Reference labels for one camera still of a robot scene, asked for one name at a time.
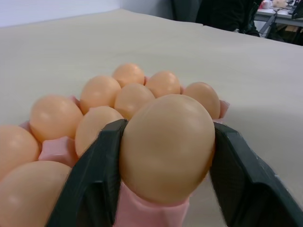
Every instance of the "white table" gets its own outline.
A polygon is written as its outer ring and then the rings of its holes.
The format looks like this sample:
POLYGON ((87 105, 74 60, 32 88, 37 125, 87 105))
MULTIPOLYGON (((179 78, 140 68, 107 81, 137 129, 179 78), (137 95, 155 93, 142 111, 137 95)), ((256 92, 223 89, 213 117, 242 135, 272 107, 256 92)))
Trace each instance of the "white table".
MULTIPOLYGON (((255 20, 266 22, 274 14, 273 9, 258 9, 255 20)), ((278 11, 275 23, 303 27, 303 18, 292 19, 291 15, 288 14, 288 9, 283 9, 278 11)))
MULTIPOLYGON (((303 206, 303 48, 125 10, 0 29, 0 124, 28 119, 33 102, 79 97, 84 83, 124 62, 148 76, 172 70, 231 103, 226 124, 280 175, 303 206)), ((209 178, 184 227, 223 227, 209 178)))

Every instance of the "pink egg tray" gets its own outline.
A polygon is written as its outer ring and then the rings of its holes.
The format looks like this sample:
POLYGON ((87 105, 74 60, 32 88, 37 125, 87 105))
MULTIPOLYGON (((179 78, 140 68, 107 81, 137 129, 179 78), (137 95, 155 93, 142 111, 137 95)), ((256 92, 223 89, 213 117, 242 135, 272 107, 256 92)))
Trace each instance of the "pink egg tray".
MULTIPOLYGON (((79 107, 80 102, 75 96, 71 96, 70 99, 79 107)), ((223 123, 229 103, 220 100, 220 104, 220 118, 214 122, 223 123)), ((31 133, 29 121, 20 126, 31 133)), ((41 154, 38 160, 60 162, 70 167, 73 167, 78 161, 74 140, 69 137, 46 140, 40 144, 40 147, 41 154)), ((114 227, 182 227, 188 207, 189 198, 181 204, 170 207, 146 202, 122 183, 114 227)))

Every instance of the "dark clothing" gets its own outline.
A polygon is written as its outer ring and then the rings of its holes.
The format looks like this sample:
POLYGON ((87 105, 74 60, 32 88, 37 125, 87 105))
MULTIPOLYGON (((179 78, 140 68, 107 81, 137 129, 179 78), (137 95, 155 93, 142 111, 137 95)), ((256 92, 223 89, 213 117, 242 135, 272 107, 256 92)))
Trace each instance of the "dark clothing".
POLYGON ((259 36, 254 16, 262 0, 202 0, 196 23, 259 36))

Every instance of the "wall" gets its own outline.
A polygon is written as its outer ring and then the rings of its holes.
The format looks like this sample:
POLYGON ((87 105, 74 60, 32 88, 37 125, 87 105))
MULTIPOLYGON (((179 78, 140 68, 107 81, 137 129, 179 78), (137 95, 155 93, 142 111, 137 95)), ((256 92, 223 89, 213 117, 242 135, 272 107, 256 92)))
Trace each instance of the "wall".
POLYGON ((118 8, 120 0, 0 0, 0 27, 118 8))
POLYGON ((172 18, 170 0, 0 0, 0 27, 124 8, 172 18))
POLYGON ((171 0, 121 0, 121 8, 166 19, 173 19, 171 0))

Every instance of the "plastic egg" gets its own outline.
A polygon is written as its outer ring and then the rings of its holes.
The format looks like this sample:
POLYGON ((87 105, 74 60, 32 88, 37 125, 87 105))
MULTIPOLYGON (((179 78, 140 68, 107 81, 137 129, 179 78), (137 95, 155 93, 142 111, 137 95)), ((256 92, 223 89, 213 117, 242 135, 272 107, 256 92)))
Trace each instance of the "plastic egg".
POLYGON ((208 84, 196 82, 188 85, 183 94, 194 98, 204 106, 212 119, 220 116, 220 100, 215 90, 208 84))
POLYGON ((19 165, 38 160, 38 142, 25 129, 15 125, 0 126, 0 181, 19 165))
POLYGON ((128 84, 117 95, 115 109, 126 119, 132 116, 145 104, 154 100, 152 92, 142 84, 128 84))
POLYGON ((148 79, 145 86, 156 98, 170 94, 180 94, 181 85, 178 78, 170 71, 161 71, 148 79))
POLYGON ((0 182, 0 225, 46 225, 71 168, 51 161, 27 163, 0 182))
POLYGON ((84 86, 80 97, 82 112, 86 114, 90 108, 103 105, 113 108, 120 90, 119 83, 112 77, 97 76, 90 79, 84 86))
POLYGON ((184 95, 155 99, 124 130, 121 177, 146 201, 185 201, 210 168, 214 139, 212 118, 196 100, 184 95))
POLYGON ((90 147, 107 124, 119 119, 123 119, 123 116, 111 107, 99 106, 90 109, 76 131, 75 148, 78 157, 90 147))
POLYGON ((48 95, 40 98, 32 107, 30 128, 40 141, 60 137, 75 137, 76 129, 83 118, 81 110, 69 98, 48 95))
POLYGON ((120 65, 113 73, 113 78, 118 81, 121 87, 130 83, 144 84, 144 72, 139 66, 128 63, 120 65))

